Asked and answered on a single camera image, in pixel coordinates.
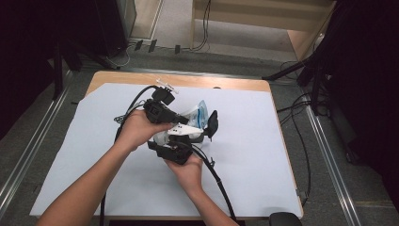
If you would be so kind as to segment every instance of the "white paper sheet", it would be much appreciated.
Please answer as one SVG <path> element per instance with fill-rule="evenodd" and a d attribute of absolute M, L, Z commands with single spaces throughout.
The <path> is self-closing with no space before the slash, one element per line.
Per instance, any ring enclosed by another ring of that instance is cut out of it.
<path fill-rule="evenodd" d="M 49 204 L 112 145 L 123 115 L 146 86 L 104 84 L 79 103 L 64 143 L 31 210 L 40 216 Z M 183 112 L 204 100 L 217 110 L 219 128 L 203 149 L 215 160 L 237 217 L 268 217 L 291 212 L 302 217 L 295 181 L 280 133 L 271 94 L 263 91 L 176 88 L 180 94 L 169 108 Z M 150 98 L 152 90 L 139 100 Z M 208 195 L 229 214 L 212 174 L 203 167 Z M 140 146 L 124 162 L 108 188 L 109 217 L 199 215 L 175 176 L 156 152 Z"/>

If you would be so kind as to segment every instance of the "electrical cable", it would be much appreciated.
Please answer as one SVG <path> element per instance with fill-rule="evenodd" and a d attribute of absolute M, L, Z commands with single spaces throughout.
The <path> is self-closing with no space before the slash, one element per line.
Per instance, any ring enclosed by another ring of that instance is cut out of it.
<path fill-rule="evenodd" d="M 279 65 L 279 71 L 280 72 L 282 71 L 282 66 L 284 66 L 284 64 L 287 64 L 287 63 L 297 63 L 297 61 L 285 61 L 285 62 L 283 62 L 281 65 Z M 296 78 L 290 77 L 290 76 L 288 76 L 288 74 L 285 74 L 284 76 L 286 78 L 288 78 L 288 79 L 296 80 Z"/>
<path fill-rule="evenodd" d="M 120 131 L 122 130 L 123 124 L 125 123 L 125 121 L 126 121 L 127 118 L 129 117 L 129 115 L 130 115 L 135 109 L 137 109 L 138 107 L 142 106 L 142 105 L 137 105 L 137 106 L 134 107 L 134 105 L 136 104 L 136 101 L 138 100 L 138 98 L 140 98 L 140 96 L 141 96 L 145 91 L 147 91 L 148 89 L 152 89 L 152 88 L 158 89 L 157 86 L 147 86 L 147 87 L 145 87 L 143 90 L 141 90 L 141 91 L 137 94 L 137 96 L 135 97 L 135 99 L 134 99 L 134 100 L 132 101 L 132 103 L 129 105 L 129 107 L 127 108 L 127 111 L 126 111 L 126 113 L 125 113 L 125 115 L 124 115 L 124 117 L 123 117 L 123 120 L 122 120 L 122 122 L 120 123 L 120 127 L 118 128 L 117 133 L 115 134 L 115 140 L 114 140 L 114 142 L 117 141 L 118 137 L 120 136 Z M 104 212 L 105 212 L 105 197 L 106 197 L 106 192 L 105 192 L 105 194 L 104 194 L 104 196 L 103 196 L 103 199 L 101 200 L 101 207 L 100 207 L 100 226 L 104 226 L 104 218 L 105 218 L 105 213 L 104 213 Z"/>
<path fill-rule="evenodd" d="M 185 147 L 191 149 L 196 155 L 198 155 L 198 156 L 203 160 L 203 163 L 204 163 L 205 166 L 208 168 L 208 170 L 211 172 L 211 174 L 214 176 L 214 178 L 215 178 L 215 180 L 216 180 L 216 183 L 217 183 L 217 185 L 219 186 L 219 189 L 220 189 L 220 191 L 221 191 L 221 193 L 222 193 L 222 195 L 223 195 L 223 198 L 225 199 L 226 204 L 227 204 L 227 206 L 228 206 L 228 208 L 229 208 L 229 212 L 230 212 L 230 215 L 231 215 L 231 219 L 234 220 L 235 222 L 237 222 L 237 218 L 236 218 L 236 216 L 235 216 L 235 214 L 234 214 L 234 210 L 232 209 L 229 196 L 228 196 L 227 193 L 226 193 L 226 190 L 225 190 L 225 188 L 224 188 L 224 186 L 223 186 L 223 184 L 222 184 L 222 181 L 221 181 L 220 177 L 217 175 L 215 169 L 212 167 L 212 164 L 209 162 L 208 157 L 207 157 L 206 155 L 202 155 L 203 151 L 200 150 L 200 148 L 198 148 L 197 146 L 195 146 L 195 147 L 198 148 L 202 153 L 200 153 L 200 152 L 199 152 L 198 150 L 196 150 L 194 147 L 192 147 L 192 146 L 190 146 L 190 145 L 187 145 L 187 144 L 185 144 L 185 143 L 182 143 L 182 142 L 176 142 L 176 143 L 179 144 L 179 145 L 183 145 L 183 146 L 185 146 Z"/>
<path fill-rule="evenodd" d="M 193 49 L 191 48 L 183 48 L 182 50 L 189 50 L 190 52 L 197 52 L 203 48 L 205 43 L 208 40 L 208 24 L 209 24 L 209 14 L 211 12 L 211 0 L 208 1 L 208 4 L 205 8 L 205 12 L 203 14 L 203 19 L 202 19 L 202 28 L 203 28 L 203 39 L 200 45 L 197 47 L 194 47 Z"/>
<path fill-rule="evenodd" d="M 124 67 L 124 66 L 126 66 L 126 65 L 130 62 L 130 55 L 129 55 L 128 50 L 129 50 L 132 46 L 134 46 L 134 45 L 129 45 L 129 46 L 126 48 L 126 50 L 125 50 L 126 55 L 127 55 L 127 57 L 128 57 L 126 63 L 124 63 L 124 64 L 117 64 L 117 63 L 113 62 L 111 59 L 109 59 L 108 56 L 106 57 L 106 59 L 107 59 L 110 63 L 112 63 L 113 65 L 115 65 L 115 66 L 117 66 L 117 67 Z"/>
<path fill-rule="evenodd" d="M 285 108 L 283 108 L 283 109 L 278 110 L 278 113 L 280 113 L 280 112 L 283 112 L 283 111 L 286 111 L 286 110 L 290 109 L 290 114 L 287 116 L 287 117 L 288 117 L 288 120 L 291 118 L 291 120 L 293 121 L 294 127 L 295 127 L 295 129 L 296 129 L 296 132 L 297 132 L 298 135 L 299 135 L 299 139 L 300 139 L 300 141 L 301 141 L 301 143 L 302 143 L 303 151 L 304 151 L 304 153 L 305 153 L 306 166 L 307 166 L 307 169 L 308 169 L 308 187 L 307 187 L 307 191 L 306 191 L 306 198 L 301 202 L 302 206 L 305 206 L 306 201 L 308 200 L 308 197 L 309 197 L 310 194 L 311 194 L 311 163 L 310 163 L 310 160 L 309 160 L 308 150 L 307 150 L 307 148 L 306 148 L 305 142 L 304 142 L 303 137 L 302 137 L 302 135 L 301 135 L 301 133 L 300 133 L 300 131 L 299 131 L 299 128 L 298 128 L 298 126 L 297 126 L 297 124 L 296 124 L 296 121 L 295 121 L 294 117 L 295 117 L 295 115 L 297 115 L 297 114 L 299 114 L 300 112 L 302 112 L 303 109 L 305 109 L 305 106 L 311 104 L 311 102 L 309 102 L 309 101 L 304 101 L 304 102 L 298 103 L 298 101 L 299 101 L 302 97 L 304 97 L 305 95 L 309 95 L 309 93 L 307 92 L 307 93 L 304 93 L 304 94 L 300 95 L 299 97 L 297 97 L 297 98 L 294 100 L 293 104 L 292 104 L 290 107 L 285 107 Z M 295 109 L 300 108 L 301 106 L 302 106 L 302 109 L 301 109 L 299 112 L 295 113 Z M 287 117 L 284 118 L 284 120 L 282 120 L 283 123 L 285 123 L 285 122 L 288 121 L 288 120 L 286 120 Z"/>

